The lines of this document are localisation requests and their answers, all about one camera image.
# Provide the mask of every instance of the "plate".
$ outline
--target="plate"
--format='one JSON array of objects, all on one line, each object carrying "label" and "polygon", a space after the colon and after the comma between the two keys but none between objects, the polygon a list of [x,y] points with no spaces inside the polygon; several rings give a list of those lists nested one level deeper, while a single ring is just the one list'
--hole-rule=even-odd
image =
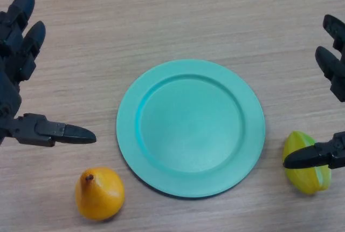
[{"label": "plate", "polygon": [[240,182],[260,157],[265,119],[238,75],[203,60],[156,66],[133,82],[116,134],[128,166],[148,185],[206,197]]}]

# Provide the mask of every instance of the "pear stem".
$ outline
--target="pear stem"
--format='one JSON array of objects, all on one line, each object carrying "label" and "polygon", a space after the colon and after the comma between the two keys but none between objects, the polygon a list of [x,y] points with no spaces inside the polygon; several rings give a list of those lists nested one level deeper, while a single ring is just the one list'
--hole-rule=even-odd
[{"label": "pear stem", "polygon": [[91,181],[91,180],[93,180],[93,175],[92,175],[92,174],[88,175],[87,177],[85,177],[85,180],[86,180],[86,181]]}]

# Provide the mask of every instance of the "wood grain surface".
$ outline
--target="wood grain surface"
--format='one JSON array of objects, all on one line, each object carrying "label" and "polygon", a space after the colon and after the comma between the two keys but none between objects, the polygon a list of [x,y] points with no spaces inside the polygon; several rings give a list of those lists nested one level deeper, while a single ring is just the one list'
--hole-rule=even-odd
[{"label": "wood grain surface", "polygon": [[[0,0],[0,10],[11,1]],[[310,197],[289,184],[281,166],[292,130],[318,141],[345,130],[345,105],[314,58],[317,46],[332,47],[322,28],[326,13],[345,21],[345,0],[36,0],[29,27],[42,20],[47,35],[33,76],[21,85],[19,114],[85,126],[98,141],[42,148],[5,139],[0,232],[345,231],[345,169],[333,171],[328,191]],[[173,199],[143,185],[115,137],[128,86],[151,67],[181,58],[237,72],[266,117],[255,169],[204,200]],[[121,175],[126,202],[111,221],[94,223],[80,217],[73,193],[81,172],[99,165]]]}]

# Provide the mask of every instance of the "yellow pear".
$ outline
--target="yellow pear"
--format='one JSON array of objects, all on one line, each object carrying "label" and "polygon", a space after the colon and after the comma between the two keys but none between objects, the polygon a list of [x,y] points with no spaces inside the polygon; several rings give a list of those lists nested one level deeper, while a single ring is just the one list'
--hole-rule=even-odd
[{"label": "yellow pear", "polygon": [[85,170],[75,185],[75,202],[82,216],[105,220],[115,215],[125,201],[125,188],[118,174],[107,167]]}]

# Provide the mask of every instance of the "robotic hand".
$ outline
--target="robotic hand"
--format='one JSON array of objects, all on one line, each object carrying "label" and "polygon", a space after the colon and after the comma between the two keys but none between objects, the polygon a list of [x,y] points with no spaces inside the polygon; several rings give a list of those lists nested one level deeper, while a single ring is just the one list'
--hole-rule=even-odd
[{"label": "robotic hand", "polygon": [[[330,90],[339,101],[345,101],[345,24],[337,18],[326,15],[323,28],[334,39],[333,48],[340,51],[338,60],[324,47],[316,49],[316,61],[330,80]],[[329,142],[315,143],[297,150],[284,160],[284,167],[289,169],[308,168],[328,165],[330,169],[345,166],[345,132],[335,133]]]},{"label": "robotic hand", "polygon": [[44,115],[27,113],[14,119],[22,99],[19,83],[29,80],[35,59],[45,38],[43,22],[36,23],[23,38],[35,0],[14,0],[7,12],[0,12],[0,144],[12,137],[22,144],[52,147],[55,142],[96,142],[89,130],[51,122]]}]

